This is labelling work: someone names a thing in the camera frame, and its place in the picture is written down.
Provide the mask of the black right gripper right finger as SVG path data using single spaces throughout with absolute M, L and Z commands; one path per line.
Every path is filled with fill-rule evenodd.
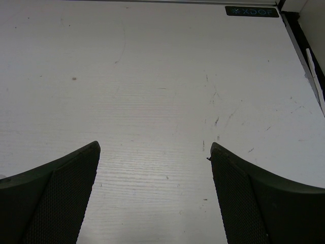
M 218 143 L 213 180 L 228 243 L 324 243 L 324 189 L 258 167 Z

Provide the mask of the dark logo sticker right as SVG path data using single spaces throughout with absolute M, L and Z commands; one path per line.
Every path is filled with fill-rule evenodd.
M 275 8 L 225 6 L 225 11 L 228 16 L 268 17 L 268 18 L 279 17 L 278 11 Z

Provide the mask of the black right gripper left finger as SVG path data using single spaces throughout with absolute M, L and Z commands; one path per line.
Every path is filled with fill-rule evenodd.
M 76 243 L 100 153 L 94 141 L 1 179 L 1 243 Z

